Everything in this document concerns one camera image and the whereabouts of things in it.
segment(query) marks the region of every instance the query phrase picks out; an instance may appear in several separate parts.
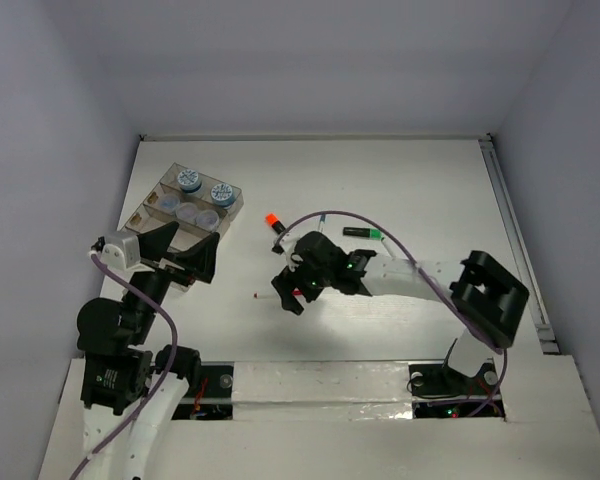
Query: small red object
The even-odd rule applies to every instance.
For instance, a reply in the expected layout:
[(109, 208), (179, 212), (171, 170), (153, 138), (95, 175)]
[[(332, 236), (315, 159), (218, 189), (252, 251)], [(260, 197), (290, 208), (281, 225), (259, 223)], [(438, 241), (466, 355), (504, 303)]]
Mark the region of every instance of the small red object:
[[(302, 293), (300, 292), (300, 290), (298, 290), (298, 289), (295, 289), (295, 290), (293, 291), (292, 295), (293, 295), (294, 297), (299, 297), (299, 296), (301, 296), (301, 295), (302, 295)], [(256, 292), (256, 293), (254, 293), (254, 294), (253, 294), (253, 298), (268, 298), (268, 297), (269, 297), (269, 294), (258, 295), (258, 292)], [(271, 297), (272, 297), (272, 298), (275, 298), (275, 297), (276, 297), (276, 295), (275, 295), (275, 294), (271, 294)]]
[(278, 217), (276, 217), (276, 215), (274, 213), (270, 213), (269, 215), (264, 217), (264, 219), (267, 221), (267, 223), (269, 224), (270, 227), (272, 227), (274, 223), (280, 221), (280, 220), (278, 220)]

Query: white platform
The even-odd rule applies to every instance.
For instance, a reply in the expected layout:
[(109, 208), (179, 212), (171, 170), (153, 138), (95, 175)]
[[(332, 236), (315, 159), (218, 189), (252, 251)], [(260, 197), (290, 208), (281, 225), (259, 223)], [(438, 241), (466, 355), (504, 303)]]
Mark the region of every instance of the white platform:
[[(144, 142), (120, 226), (173, 162), (244, 192), (244, 208), (220, 243), (213, 284), (187, 294), (172, 289), (164, 302), (181, 343), (206, 361), (438, 358), (462, 330), (443, 306), (424, 300), (324, 294), (300, 317), (275, 300), (254, 300), (256, 290), (273, 292), (271, 279), (284, 267), (264, 223), (271, 211), (290, 224), (320, 209), (350, 210), (385, 226), (419, 260), (461, 260), (478, 249), (515, 271), (476, 141)], [(352, 224), (329, 217), (324, 231), (345, 250), (381, 248), (342, 237)], [(103, 296), (121, 294), (105, 280)], [(156, 321), (146, 346), (157, 351), (169, 338)], [(516, 346), (541, 353), (529, 315)]]
[[(296, 317), (275, 300), (254, 300), (254, 291), (271, 289), (284, 266), (270, 252), (273, 233), (263, 221), (270, 211), (287, 224), (314, 210), (355, 211), (386, 226), (419, 259), (460, 260), (480, 249), (515, 271), (476, 141), (146, 142), (121, 225), (173, 162), (234, 183), (245, 196), (220, 244), (213, 284), (171, 291), (164, 302), (180, 343), (199, 349), (204, 361), (442, 358), (462, 330), (434, 302), (333, 293)], [(325, 233), (345, 250), (380, 248), (341, 237), (345, 225), (354, 224), (328, 218)], [(119, 299), (121, 289), (105, 281), (102, 294)], [(146, 348), (155, 352), (168, 340), (157, 319)], [(81, 369), (75, 361), (41, 479), (67, 478), (80, 460)], [(259, 382), (255, 387), (268, 388)], [(343, 385), (356, 388), (355, 382)], [(265, 404), (281, 395), (268, 391)], [(510, 350), (502, 392), (507, 422), (349, 421), (342, 410), (317, 413), (320, 394), (300, 412), (265, 406), (228, 422), (172, 422), (152, 478), (600, 479), (600, 436), (577, 370), (569, 357), (542, 355), (528, 314)], [(360, 387), (359, 399), (368, 393)], [(408, 404), (408, 395), (401, 392), (395, 403)]]

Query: screw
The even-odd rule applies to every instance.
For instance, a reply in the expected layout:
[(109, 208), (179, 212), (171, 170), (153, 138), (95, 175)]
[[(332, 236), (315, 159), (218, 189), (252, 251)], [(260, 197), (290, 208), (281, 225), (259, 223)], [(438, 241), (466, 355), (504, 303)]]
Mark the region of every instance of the screw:
[(233, 377), (229, 374), (222, 375), (220, 377), (220, 387), (231, 388), (233, 385)]
[(484, 381), (487, 382), (489, 385), (493, 386), (496, 383), (498, 383), (498, 375), (496, 375), (496, 372), (492, 372), (491, 370), (489, 370), (484, 374)]
[(424, 385), (424, 376), (421, 372), (414, 372), (413, 375), (411, 375), (411, 385), (414, 387), (421, 387)]

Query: black bracket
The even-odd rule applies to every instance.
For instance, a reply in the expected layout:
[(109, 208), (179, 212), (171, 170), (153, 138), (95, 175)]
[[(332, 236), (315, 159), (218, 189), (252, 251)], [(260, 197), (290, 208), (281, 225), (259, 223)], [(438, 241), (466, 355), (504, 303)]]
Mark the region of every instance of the black bracket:
[(491, 387), (485, 380), (488, 372), (496, 375), (492, 362), (485, 362), (474, 377), (465, 377), (445, 363), (416, 363), (409, 365), (409, 390), (415, 397), (435, 400), (435, 397), (462, 397), (482, 392), (482, 385)]
[(496, 347), (509, 348), (529, 290), (488, 253), (474, 250), (461, 263), (462, 275), (450, 285), (453, 304)]
[[(155, 372), (164, 370), (171, 354), (171, 345), (165, 346), (156, 355)], [(177, 347), (173, 365), (169, 370), (175, 373), (179, 379), (185, 378), (189, 382), (189, 388), (196, 388), (200, 383), (201, 361), (200, 352), (193, 348)]]

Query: plastic container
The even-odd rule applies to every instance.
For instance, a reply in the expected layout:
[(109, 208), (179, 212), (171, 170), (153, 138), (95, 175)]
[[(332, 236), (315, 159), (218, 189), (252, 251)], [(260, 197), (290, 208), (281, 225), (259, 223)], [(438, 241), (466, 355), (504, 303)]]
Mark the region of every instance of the plastic container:
[(180, 190), (187, 195), (195, 194), (202, 189), (202, 177), (198, 172), (191, 170), (190, 168), (180, 172), (177, 181)]
[(211, 201), (219, 207), (229, 208), (236, 201), (233, 187), (228, 183), (218, 183), (211, 189)]
[(156, 208), (159, 208), (164, 213), (168, 213), (169, 215), (174, 214), (176, 208), (178, 208), (178, 205), (180, 205), (180, 199), (173, 193), (165, 193), (164, 195), (161, 195), (156, 202)]
[(181, 203), (178, 208), (176, 208), (176, 217), (192, 225), (196, 224), (196, 217), (199, 213), (200, 209), (194, 203), (190, 202)]
[(220, 225), (220, 215), (215, 210), (203, 210), (196, 217), (196, 225), (208, 232), (215, 232)]

